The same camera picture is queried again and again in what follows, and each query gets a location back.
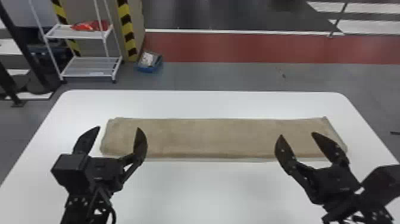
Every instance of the beige towel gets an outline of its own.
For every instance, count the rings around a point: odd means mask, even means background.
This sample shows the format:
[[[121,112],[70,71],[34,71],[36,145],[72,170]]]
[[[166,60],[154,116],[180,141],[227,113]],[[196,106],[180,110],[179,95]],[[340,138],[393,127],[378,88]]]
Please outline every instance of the beige towel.
[[[324,157],[311,137],[318,132],[346,146],[326,117],[275,119],[110,119],[101,151],[109,155],[132,152],[136,128],[148,138],[152,158],[274,158],[283,134],[297,157]]]

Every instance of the red stripe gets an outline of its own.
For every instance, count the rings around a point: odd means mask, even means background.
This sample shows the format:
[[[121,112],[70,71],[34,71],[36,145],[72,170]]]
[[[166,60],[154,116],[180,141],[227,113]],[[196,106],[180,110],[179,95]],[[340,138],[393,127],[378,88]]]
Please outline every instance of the red stripe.
[[[400,64],[398,36],[147,33],[169,62]]]

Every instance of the metal pole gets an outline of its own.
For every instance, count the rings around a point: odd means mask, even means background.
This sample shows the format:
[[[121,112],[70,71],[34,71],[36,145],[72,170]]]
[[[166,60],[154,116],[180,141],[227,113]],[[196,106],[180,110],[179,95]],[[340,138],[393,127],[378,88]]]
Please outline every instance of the metal pole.
[[[335,21],[335,28],[336,28],[336,29],[338,28],[339,22],[340,22],[340,20],[342,19],[343,14],[345,13],[348,4],[349,4],[349,2],[346,1],[345,4],[344,4],[343,7],[342,7],[342,10],[341,10],[340,13],[339,13],[339,18],[337,18],[337,20]],[[328,38],[333,37],[333,33],[334,33],[334,32],[335,32],[335,31],[332,30],[332,31],[329,33]]]
[[[100,12],[99,12],[99,6],[97,5],[97,0],[93,0],[94,4],[95,4],[95,9],[96,9],[96,15],[97,15],[97,20],[99,21],[99,27],[100,27],[100,31],[101,31],[101,38],[103,40],[103,45],[104,45],[104,50],[105,50],[105,55],[108,58],[108,61],[110,62],[110,55],[108,53],[108,49],[107,49],[107,42],[106,39],[104,37],[104,29],[103,29],[103,24],[101,23],[101,17],[100,17]]]
[[[0,18],[3,21],[4,25],[7,27],[11,37],[14,39],[14,41],[18,45],[20,51],[24,55],[31,70],[35,73],[40,84],[43,87],[45,87],[46,89],[51,89],[52,87],[50,86],[50,83],[47,81],[46,77],[43,75],[43,73],[40,69],[40,66],[36,63],[35,59],[30,54],[30,51],[28,49],[28,46],[27,46],[24,38],[21,36],[21,34],[18,33],[17,28],[15,27],[13,21],[7,14],[7,11],[5,10],[1,1],[0,1]]]
[[[29,5],[30,5],[30,7],[31,7],[31,9],[32,9],[33,17],[34,17],[35,20],[36,20],[36,24],[37,24],[37,26],[38,26],[38,28],[39,28],[40,34],[41,34],[42,37],[43,37],[43,41],[44,41],[45,44],[46,44],[47,51],[49,52],[51,61],[53,62],[53,65],[54,65],[54,67],[55,67],[55,70],[57,71],[58,77],[60,78],[61,81],[63,81],[64,78],[61,76],[60,68],[58,67],[57,62],[55,61],[53,52],[51,51],[51,48],[50,48],[50,45],[49,45],[49,40],[47,40],[47,37],[45,36],[45,32],[43,31],[43,27],[42,27],[42,25],[41,25],[41,23],[40,23],[40,21],[39,21],[38,14],[36,13],[35,6],[33,6],[32,0],[28,0],[28,3],[29,3]]]
[[[112,23],[114,25],[114,22],[112,22],[113,20],[111,19],[111,13],[110,13],[110,9],[108,8],[107,1],[106,0],[103,0],[103,1],[104,1],[104,5],[105,5],[105,10],[107,11],[108,19],[109,19],[110,23]],[[118,52],[119,52],[119,54],[121,56],[122,55],[122,51],[121,51],[120,43],[119,43],[119,41],[117,39],[117,33],[115,32],[115,27],[113,28],[112,32],[113,32],[114,37],[115,37],[115,42],[117,43]]]

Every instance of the yellow and black striped pole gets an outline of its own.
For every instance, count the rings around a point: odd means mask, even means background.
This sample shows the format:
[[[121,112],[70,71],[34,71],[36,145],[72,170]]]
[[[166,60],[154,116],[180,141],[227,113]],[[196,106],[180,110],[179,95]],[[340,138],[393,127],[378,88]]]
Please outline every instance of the yellow and black striped pole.
[[[51,2],[53,3],[53,8],[58,17],[58,21],[61,24],[68,25],[67,16],[65,14],[63,6],[60,3],[60,0],[51,0]],[[80,57],[81,55],[80,55],[80,49],[79,49],[78,43],[74,39],[67,39],[66,41],[67,41],[67,45],[70,47],[71,51],[73,51],[73,53],[76,56]]]
[[[133,33],[133,24],[130,18],[128,0],[117,0],[118,16],[121,21],[122,34],[125,44],[125,49],[128,54],[129,61],[138,59],[138,50],[136,49],[135,34]]]

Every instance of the shelf rack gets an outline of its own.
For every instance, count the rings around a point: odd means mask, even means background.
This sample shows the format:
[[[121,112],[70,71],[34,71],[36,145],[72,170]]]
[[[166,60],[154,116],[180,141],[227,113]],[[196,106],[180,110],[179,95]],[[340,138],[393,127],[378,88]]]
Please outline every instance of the shelf rack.
[[[33,12],[33,16],[37,22],[37,26],[39,27],[39,31],[43,36],[43,40],[46,44],[46,47],[49,51],[51,60],[54,64],[54,67],[58,73],[58,77],[61,81],[64,81],[64,77],[111,77],[113,83],[116,82],[116,74],[117,71],[123,62],[122,53],[120,44],[118,42],[117,34],[115,33],[115,29],[113,24],[111,23],[111,14],[110,9],[108,8],[107,0],[103,0],[105,9],[107,11],[108,21],[110,25],[107,30],[103,29],[103,25],[101,23],[98,0],[93,0],[94,7],[96,9],[96,16],[100,26],[100,31],[76,31],[71,28],[71,25],[60,24],[57,16],[55,16],[56,25],[53,26],[51,30],[47,33],[44,33],[43,28],[40,24],[38,14],[36,13],[35,7],[33,6],[32,0],[29,0],[29,5]],[[108,48],[107,48],[107,39],[110,33],[113,32],[115,41],[117,42],[117,48],[119,52],[119,57],[110,57]],[[63,71],[58,67],[57,62],[55,61],[53,52],[51,51],[51,47],[49,45],[48,39],[97,39],[102,40],[104,51],[106,57],[78,57],[74,51],[74,57],[69,61],[67,66]]]

